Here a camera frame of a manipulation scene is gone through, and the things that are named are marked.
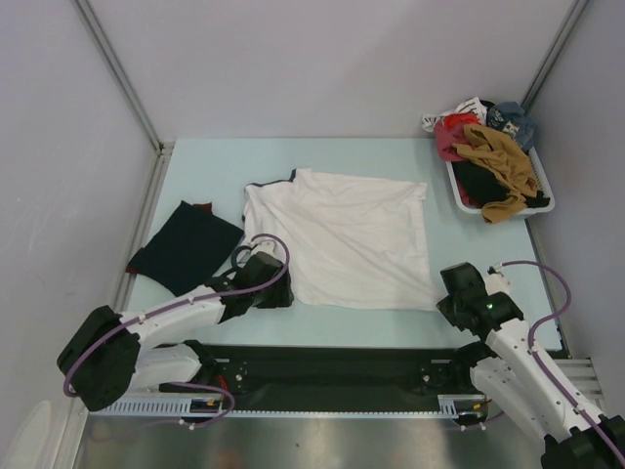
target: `white wall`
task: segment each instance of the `white wall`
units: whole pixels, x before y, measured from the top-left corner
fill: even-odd
[[[613,412],[625,414],[625,2],[594,2],[532,113],[557,200],[534,219],[546,258],[573,290],[564,332],[590,356]]]
[[[411,137],[521,100],[572,0],[92,0],[161,138]]]
[[[0,64],[2,461],[37,403],[63,417],[56,358],[111,298],[154,155],[69,1],[2,2]]]

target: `metal frame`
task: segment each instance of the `metal frame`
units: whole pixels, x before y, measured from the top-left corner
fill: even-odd
[[[566,18],[562,22],[558,34],[556,34],[554,42],[549,48],[549,52],[547,52],[547,55],[545,56],[545,60],[540,65],[540,68],[538,68],[538,71],[536,72],[536,75],[534,76],[534,79],[532,80],[531,85],[523,98],[521,106],[525,109],[525,112],[530,112],[536,104],[538,95],[545,86],[545,83],[551,75],[551,72],[560,58],[560,55],[568,44],[573,31],[576,29],[583,15],[588,11],[592,2],[593,0],[575,0],[575,3],[571,6]]]
[[[98,20],[91,3],[89,3],[89,0],[71,0],[71,3],[76,8],[78,16],[85,24],[85,27],[98,48],[106,67],[110,70],[113,79],[119,86],[121,94],[130,106],[131,111],[135,114],[142,131],[146,135],[146,138],[155,150],[161,150],[162,145],[158,139],[156,130],[154,129],[144,106],[139,100],[135,87],[131,83],[130,78],[128,78],[121,61],[117,58],[117,55],[115,54],[115,51],[108,40],[108,37],[106,36],[102,24],[100,23],[100,20]]]
[[[147,182],[146,191],[144,192],[141,209],[135,223],[133,237],[128,246],[125,260],[129,260],[131,256],[139,250],[147,238],[147,232],[156,210],[156,201],[160,196],[160,191],[165,181],[167,167],[174,151],[174,143],[167,143],[159,151],[157,159],[154,161],[149,180]],[[115,311],[124,311],[130,301],[130,294],[135,284],[135,276],[122,274],[121,279],[117,283],[115,296],[111,303]]]

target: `white plastic basket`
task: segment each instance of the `white plastic basket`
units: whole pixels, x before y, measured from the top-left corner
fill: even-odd
[[[551,186],[549,186],[547,175],[545,174],[543,165],[540,164],[540,159],[538,158],[538,154],[536,153],[536,150],[534,148],[529,151],[529,160],[531,161],[531,167],[533,168],[534,174],[536,175],[536,180],[538,181],[538,189],[541,190],[545,194],[545,196],[549,197],[551,200],[546,207],[525,208],[524,210],[516,214],[514,218],[527,218],[536,213],[551,212],[556,206],[554,193],[551,191]],[[458,191],[458,183],[456,181],[456,175],[453,172],[453,166],[449,161],[446,161],[446,165],[447,174],[449,175],[449,181],[451,182],[451,188],[453,189],[453,196],[456,199],[456,204],[458,205],[458,208],[460,208],[462,212],[468,215],[481,217],[480,208],[470,207],[463,203],[462,199],[460,198],[460,192]]]

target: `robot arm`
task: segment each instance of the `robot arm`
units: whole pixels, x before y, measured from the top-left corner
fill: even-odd
[[[506,293],[489,294],[474,266],[465,263],[441,275],[449,296],[438,303],[438,309],[452,325],[469,329],[480,339],[481,347],[466,348],[475,356],[473,362],[468,360],[474,386],[529,438],[545,442],[543,468],[615,467],[616,457],[600,432],[625,448],[623,419],[605,417],[538,342],[530,346],[529,325],[521,310]],[[574,396],[576,405],[567,396]]]
[[[175,391],[167,383],[210,384],[218,366],[207,348],[197,341],[180,342],[190,330],[244,315],[252,306],[289,306],[287,265],[288,251],[284,263],[258,251],[242,268],[150,310],[116,314],[109,306],[97,308],[57,359],[65,393],[97,411],[137,389],[162,385],[161,390]]]

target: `purple hose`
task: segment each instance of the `purple hose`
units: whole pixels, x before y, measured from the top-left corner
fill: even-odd
[[[245,294],[248,294],[248,293],[254,293],[256,291],[264,290],[265,288],[268,288],[268,287],[272,286],[274,283],[276,283],[278,280],[280,280],[282,278],[282,276],[284,276],[284,274],[286,274],[289,262],[291,260],[291,255],[289,253],[289,249],[286,246],[286,244],[284,243],[284,241],[282,241],[282,239],[280,239],[279,237],[277,237],[274,234],[265,234],[265,233],[263,233],[263,234],[256,234],[254,237],[252,237],[252,241],[254,241],[255,239],[258,239],[259,237],[268,237],[270,239],[273,239],[278,244],[280,244],[280,246],[282,246],[282,249],[284,249],[284,263],[282,265],[282,269],[280,269],[280,271],[277,273],[277,275],[275,275],[275,277],[271,278],[270,280],[266,281],[265,283],[261,283],[260,285],[252,286],[252,287],[249,287],[249,288],[242,288],[240,290],[223,291],[223,292],[219,292],[219,293],[215,292],[215,293],[207,293],[205,295],[199,295],[199,296],[193,298],[192,301],[203,301],[203,300],[210,300],[212,298],[224,298],[224,297],[227,297],[227,296],[238,296],[238,295],[245,295]],[[155,316],[162,315],[163,313],[167,313],[168,311],[175,310],[176,308],[178,308],[180,306],[183,306],[185,304],[190,304],[190,302],[191,301],[188,298],[186,298],[184,300],[177,301],[176,303],[173,303],[171,305],[163,306],[162,308],[159,308],[157,310],[154,310],[154,311],[146,314],[145,320],[149,320],[151,318],[154,318]],[[87,350],[85,350],[82,353],[82,355],[78,358],[78,360],[76,360],[76,362],[71,366],[71,368],[67,372],[67,375],[65,376],[65,380],[64,380],[64,382],[62,384],[62,391],[64,392],[64,394],[66,396],[68,396],[69,398],[75,398],[77,396],[77,394],[74,393],[71,390],[71,379],[76,374],[76,371],[78,370],[78,368],[86,360],[88,360],[89,357],[91,357],[91,355],[96,350],[98,350],[98,348],[101,347],[101,345],[103,343],[105,343],[108,339],[113,337],[115,334],[117,334],[121,330],[124,330],[126,327],[131,326],[133,324],[136,324],[139,321],[140,321],[140,318],[134,318],[132,320],[127,320],[126,322],[119,324],[118,326],[114,327],[112,330],[107,332],[105,335],[103,335],[96,342],[94,342],[91,345],[91,347],[89,347]],[[210,420],[208,420],[208,421],[206,421],[204,423],[198,423],[198,424],[194,425],[195,428],[201,428],[201,427],[205,427],[207,425],[213,424],[213,423],[221,420],[222,418],[224,418],[226,415],[231,413],[232,410],[234,409],[234,396],[231,393],[229,393],[228,391],[224,390],[224,389],[216,388],[216,387],[213,387],[213,386],[200,385],[200,384],[190,384],[190,383],[175,383],[175,384],[177,384],[179,386],[186,387],[186,388],[191,388],[191,389],[202,389],[202,390],[206,390],[206,391],[218,392],[218,393],[221,393],[224,396],[228,397],[228,399],[230,401],[230,406],[229,406],[229,408],[227,410],[225,410],[221,414],[213,417],[212,419],[210,419]],[[154,425],[158,425],[160,423],[170,423],[170,422],[171,423],[179,423],[179,420],[164,419],[164,420],[157,420],[156,422],[149,422],[146,425],[142,425],[141,427],[138,427],[137,429],[134,429],[131,433],[134,433],[135,431],[137,431],[139,429],[143,429],[143,428],[151,427],[151,426],[154,426]]]
[[[558,281],[564,287],[564,291],[566,292],[566,301],[564,302],[564,305],[555,313],[548,315],[541,320],[538,320],[529,329],[529,334],[527,335],[527,344],[529,345],[529,348],[531,350],[531,348],[534,346],[534,343],[536,342],[536,330],[538,329],[538,327],[540,327],[542,324],[544,324],[545,322],[549,320],[554,320],[555,318],[560,317],[566,312],[566,310],[568,310],[568,307],[570,306],[570,303],[571,303],[571,292],[570,292],[568,283],[566,283],[566,280],[564,280],[564,278],[558,272],[556,272],[551,267],[546,266],[545,264],[541,264],[540,262],[535,262],[535,261],[510,261],[510,262],[503,262],[501,264],[502,267],[519,266],[519,265],[536,266],[544,271],[549,272],[555,278],[558,279]],[[540,358],[538,353],[532,351],[532,356],[536,360],[538,367],[540,367],[540,369],[543,370],[543,372],[547,375],[547,377],[551,380],[551,382],[554,383],[554,385],[558,388],[558,390],[562,393],[562,395],[566,398],[566,400],[569,401],[573,407],[578,407],[579,402],[575,399],[575,397],[572,394],[568,392],[568,390],[558,380],[558,378],[554,375],[554,373],[551,372],[549,367],[545,364],[545,362],[543,362],[543,360]],[[621,464],[621,466],[625,468],[625,456],[623,456],[623,453],[620,451],[620,449],[614,444],[614,442],[609,438],[609,436],[604,432],[604,430],[602,430],[602,428],[595,422],[595,420],[593,420],[593,418],[589,415],[589,413],[586,410],[578,410],[578,411],[579,411],[579,414],[582,417],[584,417],[584,419],[588,422],[588,424],[591,427],[593,427],[593,429],[601,437],[601,439],[604,441],[607,447],[614,453],[614,456],[616,456],[616,459]]]

